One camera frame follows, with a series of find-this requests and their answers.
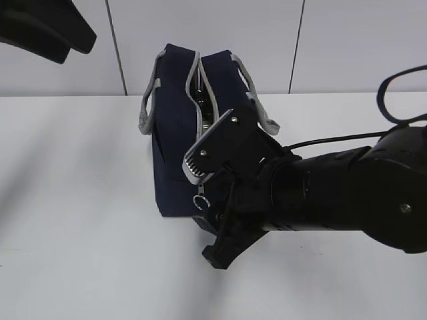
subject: table surface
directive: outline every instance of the table surface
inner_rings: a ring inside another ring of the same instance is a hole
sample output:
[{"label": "table surface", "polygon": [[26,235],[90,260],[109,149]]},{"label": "table surface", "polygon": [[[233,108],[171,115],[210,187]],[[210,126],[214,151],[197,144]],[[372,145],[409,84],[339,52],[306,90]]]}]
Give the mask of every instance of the table surface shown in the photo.
[{"label": "table surface", "polygon": [[[261,100],[284,145],[391,127],[371,93]],[[427,93],[388,101],[412,116]],[[361,232],[272,232],[227,271],[212,269],[201,251],[214,238],[157,210],[139,102],[0,98],[0,319],[426,318],[427,254]]]}]

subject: white wall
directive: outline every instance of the white wall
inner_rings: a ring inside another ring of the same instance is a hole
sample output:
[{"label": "white wall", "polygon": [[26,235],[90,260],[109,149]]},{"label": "white wall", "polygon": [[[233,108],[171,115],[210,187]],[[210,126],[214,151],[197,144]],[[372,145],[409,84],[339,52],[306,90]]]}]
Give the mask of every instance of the white wall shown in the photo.
[{"label": "white wall", "polygon": [[170,42],[239,55],[260,92],[288,91],[302,0],[109,0],[130,94],[145,90]]},{"label": "white wall", "polygon": [[[427,1],[306,0],[292,93],[373,92],[427,64]],[[393,91],[427,91],[427,73]]]},{"label": "white wall", "polygon": [[[287,93],[302,0],[109,0],[129,94],[143,92],[168,42],[203,54],[231,49],[261,93]],[[0,43],[0,96],[123,95],[104,0],[75,0],[98,34],[64,65]],[[427,63],[425,0],[306,0],[292,93],[374,92]],[[394,91],[427,91],[427,73]]]},{"label": "white wall", "polygon": [[0,43],[0,96],[123,95],[104,0],[73,0],[97,33],[89,55],[71,50],[63,65]]}]

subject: cylindrical motor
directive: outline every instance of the cylindrical motor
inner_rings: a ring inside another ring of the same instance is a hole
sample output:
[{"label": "cylindrical motor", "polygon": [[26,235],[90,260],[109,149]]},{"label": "cylindrical motor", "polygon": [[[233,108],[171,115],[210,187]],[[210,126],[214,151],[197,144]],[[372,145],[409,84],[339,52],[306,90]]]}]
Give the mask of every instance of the cylindrical motor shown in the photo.
[{"label": "cylindrical motor", "polygon": [[407,253],[427,251],[427,129],[391,130],[350,168],[348,199],[360,228]]},{"label": "cylindrical motor", "polygon": [[348,211],[348,168],[370,148],[330,153],[280,167],[265,230],[360,230]]}]

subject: zipper pull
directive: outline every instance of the zipper pull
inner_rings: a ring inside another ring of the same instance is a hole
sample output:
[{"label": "zipper pull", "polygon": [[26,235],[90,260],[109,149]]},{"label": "zipper pull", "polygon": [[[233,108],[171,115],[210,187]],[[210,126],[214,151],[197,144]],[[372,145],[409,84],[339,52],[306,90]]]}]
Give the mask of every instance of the zipper pull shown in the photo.
[{"label": "zipper pull", "polygon": [[200,211],[203,211],[208,209],[211,206],[211,203],[205,197],[205,185],[200,183],[198,187],[199,194],[193,197],[193,203],[196,208],[198,208]]}]

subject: navy blue bag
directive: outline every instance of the navy blue bag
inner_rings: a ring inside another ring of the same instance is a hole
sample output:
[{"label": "navy blue bag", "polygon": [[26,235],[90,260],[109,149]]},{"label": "navy blue bag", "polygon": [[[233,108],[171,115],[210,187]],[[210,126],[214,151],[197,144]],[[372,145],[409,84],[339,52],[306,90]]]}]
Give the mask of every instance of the navy blue bag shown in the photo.
[{"label": "navy blue bag", "polygon": [[227,179],[209,175],[194,185],[183,172],[183,158],[221,115],[242,105],[258,112],[267,133],[278,133],[280,126],[268,119],[249,73],[230,51],[200,59],[198,52],[168,44],[156,57],[139,129],[152,135],[155,200],[164,217],[195,217],[225,199]]}]

